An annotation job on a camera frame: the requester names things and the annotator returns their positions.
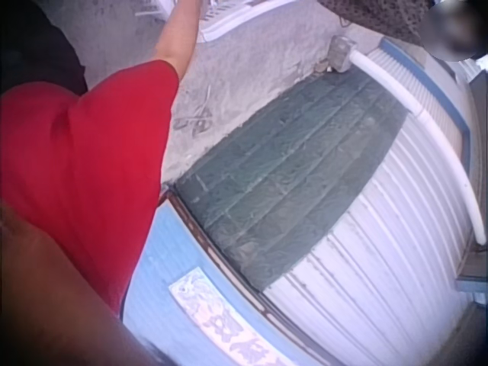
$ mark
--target dark patterned fabric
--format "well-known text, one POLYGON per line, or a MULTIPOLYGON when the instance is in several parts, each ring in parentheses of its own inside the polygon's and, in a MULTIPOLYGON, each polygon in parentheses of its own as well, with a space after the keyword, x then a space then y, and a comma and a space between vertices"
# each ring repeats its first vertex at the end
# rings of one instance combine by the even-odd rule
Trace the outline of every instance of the dark patterned fabric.
POLYGON ((431 0, 318 0, 339 17, 421 46, 419 25, 431 0))
POLYGON ((176 188, 230 264, 262 291, 344 214, 405 116, 358 69, 312 75, 218 143, 176 188))

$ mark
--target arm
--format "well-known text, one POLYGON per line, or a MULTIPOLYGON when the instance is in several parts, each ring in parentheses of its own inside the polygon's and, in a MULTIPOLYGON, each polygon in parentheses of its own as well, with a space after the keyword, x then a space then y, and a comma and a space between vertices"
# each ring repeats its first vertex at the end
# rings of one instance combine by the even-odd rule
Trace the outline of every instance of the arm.
POLYGON ((0 235, 3 346, 21 364, 157 364, 49 236, 6 207, 0 235))
POLYGON ((186 73, 195 44, 202 0, 178 0, 156 45, 155 59, 171 64, 180 80, 186 73))

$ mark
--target person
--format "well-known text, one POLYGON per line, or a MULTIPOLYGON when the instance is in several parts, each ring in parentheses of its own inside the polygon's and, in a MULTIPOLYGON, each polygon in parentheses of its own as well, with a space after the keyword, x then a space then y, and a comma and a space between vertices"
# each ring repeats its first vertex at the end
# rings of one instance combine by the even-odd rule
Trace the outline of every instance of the person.
POLYGON ((118 317, 158 205, 201 0, 178 1, 151 61, 90 91, 63 33, 33 2, 10 3, 2 11, 2 357, 173 364, 118 317))

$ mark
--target concrete ground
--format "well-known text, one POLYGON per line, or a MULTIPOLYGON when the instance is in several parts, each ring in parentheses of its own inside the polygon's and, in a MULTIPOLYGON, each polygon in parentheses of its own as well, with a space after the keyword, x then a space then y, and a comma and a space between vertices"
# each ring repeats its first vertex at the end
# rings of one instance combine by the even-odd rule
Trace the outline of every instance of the concrete ground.
MULTIPOLYGON (((86 66, 92 87, 117 70, 151 57, 164 22, 136 17, 146 0, 39 0, 86 66)), ((327 54, 332 35, 359 50, 381 35, 339 18, 315 0, 299 0, 257 17, 223 37, 199 44, 173 107, 163 181, 172 181, 230 131, 305 78, 327 54), (204 124, 195 124, 210 87, 204 124)))

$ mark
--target white plastic object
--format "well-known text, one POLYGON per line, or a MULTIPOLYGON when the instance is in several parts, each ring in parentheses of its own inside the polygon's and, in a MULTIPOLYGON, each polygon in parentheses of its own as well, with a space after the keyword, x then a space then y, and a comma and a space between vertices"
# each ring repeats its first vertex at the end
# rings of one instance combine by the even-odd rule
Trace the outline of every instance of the white plastic object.
POLYGON ((458 156, 452 149, 448 139, 442 133, 430 113, 403 85, 373 60, 357 50, 353 50, 349 58, 353 64, 379 82, 416 117, 419 125, 425 131, 425 134, 430 138, 434 145, 437 146, 441 154, 444 156, 448 167, 451 169, 454 183, 461 192, 464 204, 466 205, 477 243, 486 245, 486 233, 483 225, 483 218, 481 217, 480 206, 478 205, 469 177, 458 156))
MULTIPOLYGON (((167 20, 176 0, 152 0, 159 11, 154 15, 167 20)), ((205 0, 207 13, 200 20, 198 43, 210 42, 222 37, 239 25, 267 11, 297 0, 205 0)))

